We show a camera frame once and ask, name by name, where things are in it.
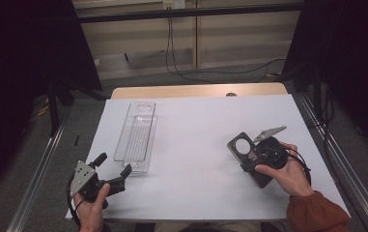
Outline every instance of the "hand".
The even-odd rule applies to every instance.
[[[289,154],[297,156],[297,146],[280,142]],[[271,176],[279,183],[287,193],[292,196],[307,196],[314,194],[314,190],[310,187],[306,176],[304,175],[303,167],[295,159],[288,158],[288,162],[281,169],[273,169],[266,165],[256,165],[255,170]]]
[[[79,193],[74,196],[74,205],[80,204],[77,208],[81,222],[80,232],[101,232],[103,226],[102,203],[108,195],[109,189],[108,184],[103,185],[94,203],[84,201],[83,196]]]

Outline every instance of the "transparent tray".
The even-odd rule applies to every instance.
[[[132,102],[114,160],[121,166],[131,164],[132,172],[147,172],[150,168],[155,132],[156,104]]]

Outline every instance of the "gray floor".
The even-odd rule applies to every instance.
[[[197,78],[208,80],[214,83],[242,83],[253,82],[261,79],[266,73],[280,72],[282,62],[276,62],[266,68],[256,72],[248,72],[259,65],[246,65],[215,68],[219,72],[242,72],[242,74],[228,73],[192,73],[185,74],[186,78]],[[263,81],[270,82],[272,77],[266,77]],[[102,94],[109,96],[114,88],[123,86],[150,86],[150,85],[175,85],[175,84],[205,84],[202,80],[188,80],[171,73],[154,73],[137,75],[125,78],[109,78],[102,82],[104,88]],[[302,107],[299,95],[295,94],[293,83],[285,83],[288,91],[294,94],[298,108],[304,119],[308,115]],[[69,120],[66,123],[60,141],[45,167],[45,173],[40,181],[40,188],[35,192],[34,202],[31,203],[28,215],[24,217],[24,222],[15,231],[76,231],[76,226],[72,221],[64,219],[67,211],[66,184],[78,160],[86,159],[91,143],[93,141],[99,118],[104,107],[102,101],[94,101],[81,93],[73,93],[76,97],[75,105],[71,108],[59,105],[62,118],[69,112]],[[356,131],[356,124],[351,120],[350,115],[334,102],[336,113],[330,122],[329,130],[338,141],[341,149],[349,158],[351,165],[356,171],[359,179],[368,189],[368,138]],[[23,202],[23,195],[26,193],[33,174],[44,155],[45,148],[49,142],[49,114],[34,116],[28,123],[27,131],[21,139],[17,148],[16,156],[9,168],[0,175],[0,231],[6,231],[14,218],[15,211]],[[325,162],[328,158],[324,152],[323,140],[319,137],[315,129],[310,130]],[[368,230],[368,216],[363,210],[363,206],[358,200],[351,187],[348,185],[343,174],[331,159],[331,165],[336,169],[336,175],[340,177],[337,184],[341,189],[341,194],[353,217],[350,222],[351,231]],[[135,225],[128,223],[112,224],[113,231],[133,231]]]

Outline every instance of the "sleeve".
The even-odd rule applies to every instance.
[[[287,219],[295,232],[349,231],[349,215],[318,191],[309,196],[291,196]]]

